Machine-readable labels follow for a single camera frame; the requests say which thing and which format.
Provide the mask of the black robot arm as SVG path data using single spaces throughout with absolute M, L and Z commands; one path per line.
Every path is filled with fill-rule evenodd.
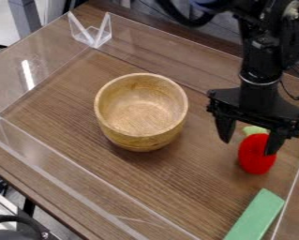
M 283 73 L 299 62 L 299 0 L 190 0 L 203 11 L 196 19 L 186 17 L 171 0 L 156 2 L 187 27 L 200 27 L 216 14 L 232 13 L 243 45 L 240 86 L 210 89 L 207 111 L 223 142 L 240 121 L 270 131 L 263 154 L 275 154 L 285 141 L 299 136 L 299 107 L 279 94 Z

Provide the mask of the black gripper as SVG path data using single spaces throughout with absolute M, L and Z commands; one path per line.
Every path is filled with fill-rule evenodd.
M 270 130 L 265 155 L 274 155 L 290 138 L 299 137 L 299 107 L 279 94 L 282 76 L 255 78 L 242 74 L 235 88 L 210 89 L 207 111 L 215 119 L 218 135 L 230 142 L 235 122 L 240 121 Z

